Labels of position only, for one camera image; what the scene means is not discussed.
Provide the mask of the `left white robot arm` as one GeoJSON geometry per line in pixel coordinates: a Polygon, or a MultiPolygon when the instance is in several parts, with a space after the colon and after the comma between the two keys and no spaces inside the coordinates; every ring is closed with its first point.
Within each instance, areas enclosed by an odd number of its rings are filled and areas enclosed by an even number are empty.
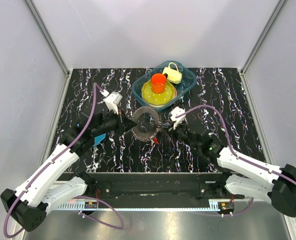
{"type": "Polygon", "coordinates": [[[35,230],[45,217],[62,203],[77,196],[96,197],[100,191],[96,180],[85,172],[73,174],[71,180],[58,189],[53,183],[73,163],[95,144],[95,138],[109,132],[127,133],[137,123],[125,116],[122,110],[92,116],[82,113],[79,122],[66,131],[53,153],[39,169],[15,190],[5,189],[1,201],[7,212],[28,232],[35,230]]]}

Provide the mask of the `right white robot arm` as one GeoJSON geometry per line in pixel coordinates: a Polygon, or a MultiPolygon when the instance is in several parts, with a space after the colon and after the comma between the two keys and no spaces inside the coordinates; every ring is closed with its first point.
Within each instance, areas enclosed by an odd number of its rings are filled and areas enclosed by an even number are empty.
{"type": "Polygon", "coordinates": [[[285,216],[296,217],[296,167],[290,164],[280,167],[248,157],[209,136],[207,129],[202,133],[190,132],[181,123],[167,126],[165,131],[222,172],[223,177],[215,185],[218,197],[251,197],[271,204],[285,216]]]}

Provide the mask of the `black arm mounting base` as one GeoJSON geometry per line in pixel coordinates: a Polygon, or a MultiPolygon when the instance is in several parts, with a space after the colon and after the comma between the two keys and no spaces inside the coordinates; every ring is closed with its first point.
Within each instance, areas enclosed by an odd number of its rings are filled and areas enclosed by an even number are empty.
{"type": "Polygon", "coordinates": [[[122,195],[188,195],[195,199],[230,199],[224,188],[227,173],[86,173],[65,172],[61,181],[83,177],[90,184],[87,196],[112,199],[122,195]]]}

